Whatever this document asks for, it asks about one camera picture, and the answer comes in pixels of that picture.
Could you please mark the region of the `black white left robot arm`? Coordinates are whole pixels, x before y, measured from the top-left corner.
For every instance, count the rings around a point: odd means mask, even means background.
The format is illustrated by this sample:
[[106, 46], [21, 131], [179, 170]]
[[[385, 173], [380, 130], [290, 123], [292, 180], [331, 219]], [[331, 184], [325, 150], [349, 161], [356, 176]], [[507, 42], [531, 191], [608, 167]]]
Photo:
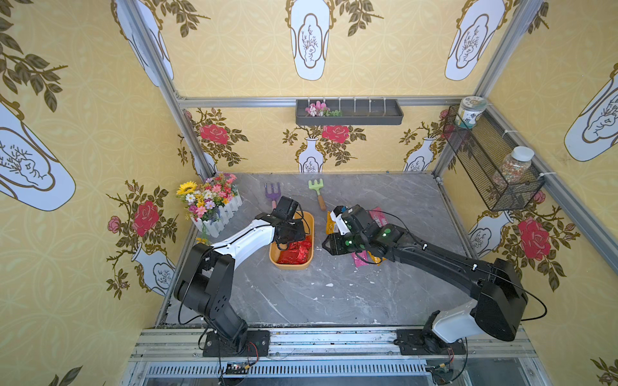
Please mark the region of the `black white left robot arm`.
[[207, 324], [236, 353], [247, 345], [248, 325], [229, 304], [234, 271], [269, 244], [303, 241], [304, 212], [283, 196], [270, 213], [257, 215], [241, 231], [213, 245], [196, 244], [190, 250], [173, 289], [182, 308], [204, 317]]

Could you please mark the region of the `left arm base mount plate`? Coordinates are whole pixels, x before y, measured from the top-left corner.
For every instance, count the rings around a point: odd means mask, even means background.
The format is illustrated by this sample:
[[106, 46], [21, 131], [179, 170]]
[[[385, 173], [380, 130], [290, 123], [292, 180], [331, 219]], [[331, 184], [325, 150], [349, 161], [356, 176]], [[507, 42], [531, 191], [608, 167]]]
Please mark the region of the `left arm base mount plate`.
[[248, 356], [249, 358], [262, 358], [269, 355], [270, 332], [263, 330], [249, 330], [246, 342], [240, 346], [228, 341], [213, 331], [199, 339], [199, 347], [203, 357], [237, 357]]

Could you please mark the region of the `pink tea bag packet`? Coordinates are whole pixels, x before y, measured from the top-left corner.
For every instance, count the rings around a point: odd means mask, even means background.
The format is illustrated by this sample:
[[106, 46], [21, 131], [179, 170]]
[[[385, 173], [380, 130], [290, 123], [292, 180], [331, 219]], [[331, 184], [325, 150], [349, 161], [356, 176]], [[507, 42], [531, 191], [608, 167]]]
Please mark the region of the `pink tea bag packet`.
[[370, 210], [370, 216], [380, 227], [386, 226], [389, 223], [380, 207]]

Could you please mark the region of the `magenta tea bag packet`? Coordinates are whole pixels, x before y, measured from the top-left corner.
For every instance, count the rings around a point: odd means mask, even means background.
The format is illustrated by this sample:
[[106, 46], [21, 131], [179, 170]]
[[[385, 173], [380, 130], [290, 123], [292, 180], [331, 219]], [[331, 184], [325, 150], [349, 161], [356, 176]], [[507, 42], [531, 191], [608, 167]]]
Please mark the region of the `magenta tea bag packet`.
[[373, 261], [370, 257], [367, 256], [366, 252], [353, 253], [352, 259], [353, 259], [355, 267], [357, 268], [365, 266], [365, 265], [369, 265], [369, 262]]

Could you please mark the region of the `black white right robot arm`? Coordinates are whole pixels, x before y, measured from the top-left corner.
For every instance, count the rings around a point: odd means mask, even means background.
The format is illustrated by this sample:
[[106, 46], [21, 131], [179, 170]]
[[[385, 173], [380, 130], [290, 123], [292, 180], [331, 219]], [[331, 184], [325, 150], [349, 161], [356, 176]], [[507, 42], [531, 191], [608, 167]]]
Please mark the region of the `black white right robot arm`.
[[359, 205], [336, 207], [334, 220], [338, 230], [322, 244], [329, 254], [368, 252], [430, 273], [468, 295], [465, 304], [438, 310], [426, 321], [418, 342], [428, 352], [438, 354], [459, 339], [482, 333], [504, 342], [515, 340], [529, 297], [512, 263], [453, 253], [407, 227], [380, 225]]

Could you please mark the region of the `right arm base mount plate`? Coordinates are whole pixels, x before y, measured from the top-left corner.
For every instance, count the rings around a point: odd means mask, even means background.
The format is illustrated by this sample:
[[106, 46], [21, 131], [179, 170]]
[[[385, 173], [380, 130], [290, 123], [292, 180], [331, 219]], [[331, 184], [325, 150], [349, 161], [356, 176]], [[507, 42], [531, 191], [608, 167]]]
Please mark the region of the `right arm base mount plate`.
[[402, 355], [465, 355], [467, 352], [463, 341], [447, 344], [433, 332], [421, 329], [397, 329], [394, 345]]

